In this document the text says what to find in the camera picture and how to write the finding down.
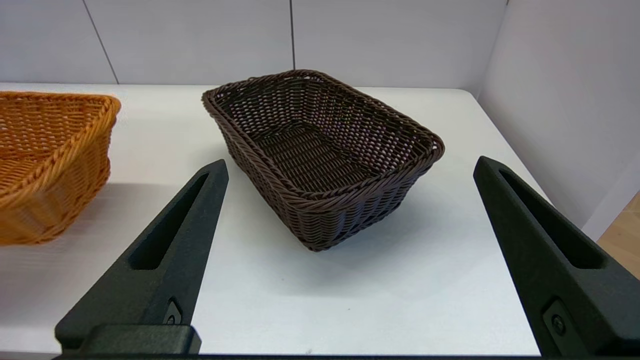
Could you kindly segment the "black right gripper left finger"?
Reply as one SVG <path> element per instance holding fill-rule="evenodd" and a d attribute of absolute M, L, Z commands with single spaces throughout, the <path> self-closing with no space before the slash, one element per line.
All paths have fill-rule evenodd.
<path fill-rule="evenodd" d="M 55 326 L 64 351 L 198 351 L 195 305 L 226 195 L 222 159 L 188 180 Z"/>

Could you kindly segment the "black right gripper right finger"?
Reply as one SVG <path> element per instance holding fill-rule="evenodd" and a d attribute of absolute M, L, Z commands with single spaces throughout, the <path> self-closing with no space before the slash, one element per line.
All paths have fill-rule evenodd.
<path fill-rule="evenodd" d="M 473 179 L 544 357 L 637 357 L 640 283 L 512 169 Z"/>

